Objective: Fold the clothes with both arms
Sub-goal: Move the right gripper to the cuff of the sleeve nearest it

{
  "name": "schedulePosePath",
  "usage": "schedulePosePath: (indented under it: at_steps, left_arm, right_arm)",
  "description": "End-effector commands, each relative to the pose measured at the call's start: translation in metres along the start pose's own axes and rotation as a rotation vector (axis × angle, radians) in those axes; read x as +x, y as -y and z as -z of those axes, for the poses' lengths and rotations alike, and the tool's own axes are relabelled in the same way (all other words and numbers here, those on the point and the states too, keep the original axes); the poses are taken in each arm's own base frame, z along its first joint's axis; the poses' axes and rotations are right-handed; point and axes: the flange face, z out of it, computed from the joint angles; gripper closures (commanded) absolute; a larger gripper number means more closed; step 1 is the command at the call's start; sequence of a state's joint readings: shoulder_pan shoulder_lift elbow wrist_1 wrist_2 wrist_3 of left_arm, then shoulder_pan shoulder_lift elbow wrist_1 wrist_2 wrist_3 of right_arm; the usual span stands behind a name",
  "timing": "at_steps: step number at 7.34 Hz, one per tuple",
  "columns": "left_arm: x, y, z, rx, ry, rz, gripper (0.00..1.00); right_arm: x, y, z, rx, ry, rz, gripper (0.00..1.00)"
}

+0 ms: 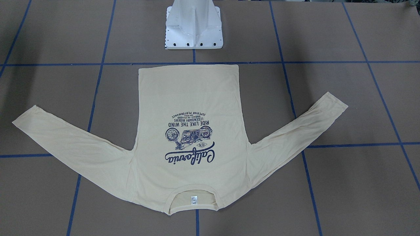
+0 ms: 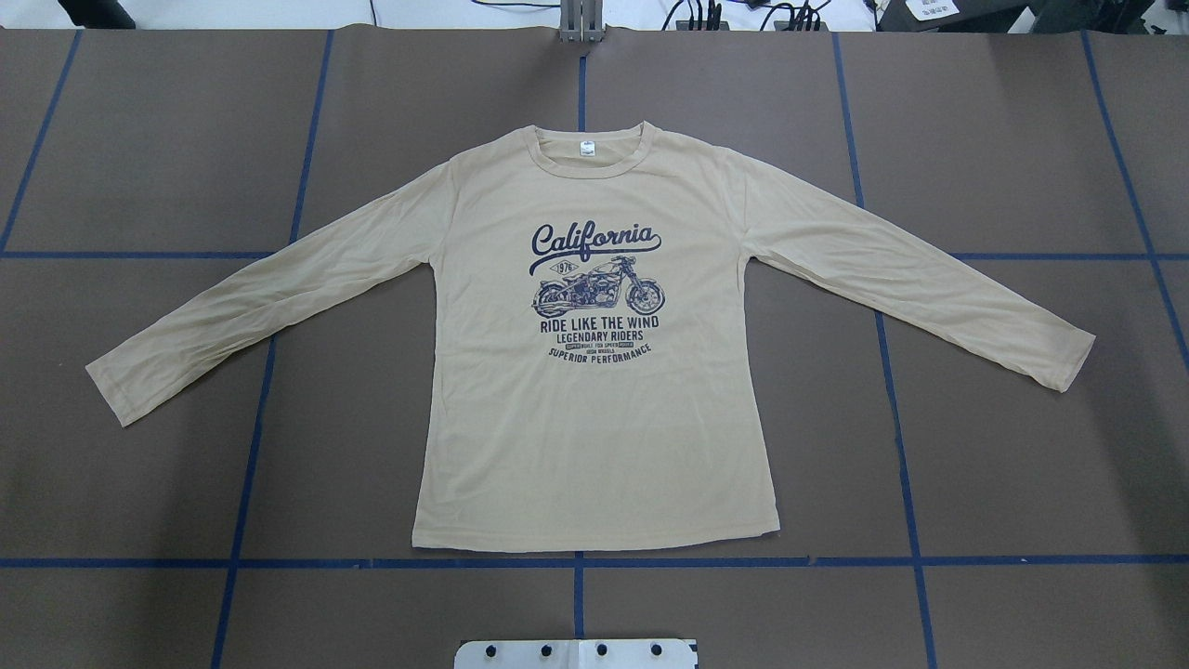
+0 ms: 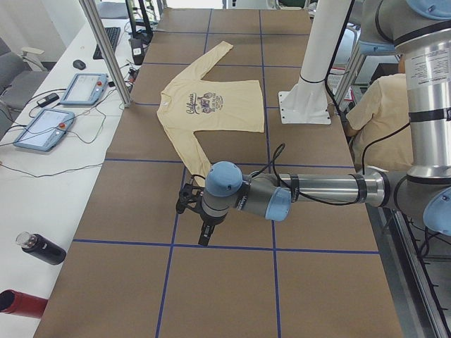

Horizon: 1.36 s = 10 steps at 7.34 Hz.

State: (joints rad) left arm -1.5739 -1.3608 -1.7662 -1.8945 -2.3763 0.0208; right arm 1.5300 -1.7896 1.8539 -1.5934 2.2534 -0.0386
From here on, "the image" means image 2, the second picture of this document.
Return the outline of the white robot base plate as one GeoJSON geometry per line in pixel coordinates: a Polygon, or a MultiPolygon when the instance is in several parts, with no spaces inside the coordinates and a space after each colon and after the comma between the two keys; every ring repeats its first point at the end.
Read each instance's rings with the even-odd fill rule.
{"type": "Polygon", "coordinates": [[[473,640],[454,668],[698,668],[696,640],[680,638],[473,640]]]}

